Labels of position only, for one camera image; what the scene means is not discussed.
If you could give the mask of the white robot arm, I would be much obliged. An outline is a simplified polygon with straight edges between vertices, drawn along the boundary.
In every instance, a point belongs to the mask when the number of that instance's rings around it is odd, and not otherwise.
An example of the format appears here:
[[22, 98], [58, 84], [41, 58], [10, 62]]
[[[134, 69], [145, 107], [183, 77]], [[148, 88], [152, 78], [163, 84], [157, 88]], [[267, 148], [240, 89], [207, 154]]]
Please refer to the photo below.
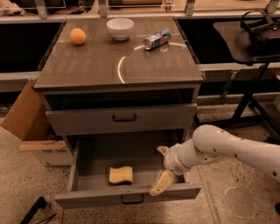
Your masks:
[[213, 125], [201, 125], [184, 143], [158, 146], [165, 170], [159, 173], [150, 189], [151, 196], [165, 191], [176, 176], [184, 175], [196, 165], [208, 165], [222, 158], [234, 158], [267, 176], [280, 181], [280, 146], [234, 136]]

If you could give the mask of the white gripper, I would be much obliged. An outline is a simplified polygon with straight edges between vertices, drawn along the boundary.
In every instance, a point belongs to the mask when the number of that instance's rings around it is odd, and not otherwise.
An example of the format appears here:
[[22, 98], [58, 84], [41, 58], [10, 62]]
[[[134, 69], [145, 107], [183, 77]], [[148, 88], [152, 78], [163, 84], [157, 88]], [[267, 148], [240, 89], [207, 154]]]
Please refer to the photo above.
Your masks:
[[156, 182], [151, 187], [150, 196], [158, 196], [164, 192], [174, 181], [175, 175], [180, 176], [191, 170], [191, 145], [175, 144], [168, 148], [158, 146], [157, 151], [164, 155], [164, 166], [168, 170], [161, 171]]

